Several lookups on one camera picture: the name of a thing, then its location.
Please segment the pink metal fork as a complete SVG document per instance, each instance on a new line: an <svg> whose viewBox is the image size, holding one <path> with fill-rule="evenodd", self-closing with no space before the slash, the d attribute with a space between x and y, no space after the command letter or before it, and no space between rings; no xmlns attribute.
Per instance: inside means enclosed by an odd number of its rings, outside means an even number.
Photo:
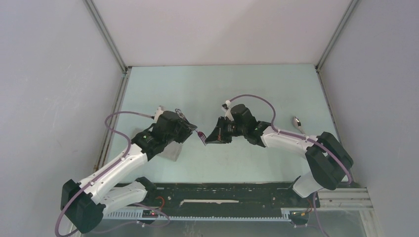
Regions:
<svg viewBox="0 0 419 237"><path fill-rule="evenodd" d="M184 113L179 109L179 108L176 108L175 109L175 112L183 119L183 120L185 120L185 121L187 121L187 122L189 122L189 120L186 118L186 116L184 115ZM206 137L206 135L203 133L203 132L201 132L201 131L199 131L198 129L195 129L195 132L196 132L196 134L197 134L197 136L199 137L199 139L202 141L202 143L206 146L207 145L207 143L206 143L206 139L207 139L207 137Z"/></svg>

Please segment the grey cloth napkin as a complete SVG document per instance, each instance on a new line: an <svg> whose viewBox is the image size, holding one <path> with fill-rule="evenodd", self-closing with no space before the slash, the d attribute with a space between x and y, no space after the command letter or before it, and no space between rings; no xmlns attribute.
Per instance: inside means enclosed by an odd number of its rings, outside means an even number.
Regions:
<svg viewBox="0 0 419 237"><path fill-rule="evenodd" d="M155 157L177 161L183 148L182 144L175 141L161 140L158 135L149 129L136 129L134 136L131 138L131 144L142 149L142 153L147 156L147 161Z"/></svg>

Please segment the metal spoon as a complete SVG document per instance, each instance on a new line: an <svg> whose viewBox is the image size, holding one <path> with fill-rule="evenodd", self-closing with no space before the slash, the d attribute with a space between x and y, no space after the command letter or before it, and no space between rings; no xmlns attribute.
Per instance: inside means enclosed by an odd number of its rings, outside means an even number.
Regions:
<svg viewBox="0 0 419 237"><path fill-rule="evenodd" d="M306 134L298 117L294 116L292 118L292 124L301 134Z"/></svg>

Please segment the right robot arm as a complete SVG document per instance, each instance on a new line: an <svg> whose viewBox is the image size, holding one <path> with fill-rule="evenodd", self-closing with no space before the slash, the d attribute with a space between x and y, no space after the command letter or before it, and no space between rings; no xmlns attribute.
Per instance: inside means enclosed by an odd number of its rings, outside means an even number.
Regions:
<svg viewBox="0 0 419 237"><path fill-rule="evenodd" d="M309 172L298 177L287 193L288 202L301 206L312 193L335 190L353 166L353 159L342 144L329 132L308 136L281 130L270 122L257 120L243 104L228 108L218 118L207 144L228 144L233 137L244 137L250 144L263 148L282 148L301 155Z"/></svg>

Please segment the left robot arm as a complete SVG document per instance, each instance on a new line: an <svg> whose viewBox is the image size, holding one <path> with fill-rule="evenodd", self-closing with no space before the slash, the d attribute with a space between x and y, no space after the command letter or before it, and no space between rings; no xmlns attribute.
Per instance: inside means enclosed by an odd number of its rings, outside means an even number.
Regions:
<svg viewBox="0 0 419 237"><path fill-rule="evenodd" d="M82 234L89 233L99 225L106 214L130 204L152 205L156 199L156 186L145 177L117 187L129 173L162 153L171 143L184 143L197 126L173 111L158 107L147 118L153 123L129 138L122 132L113 133L127 140L127 147L104 167L88 177L75 182L68 180L62 188L61 212L55 224L55 234L60 236L59 226L67 217Z"/></svg>

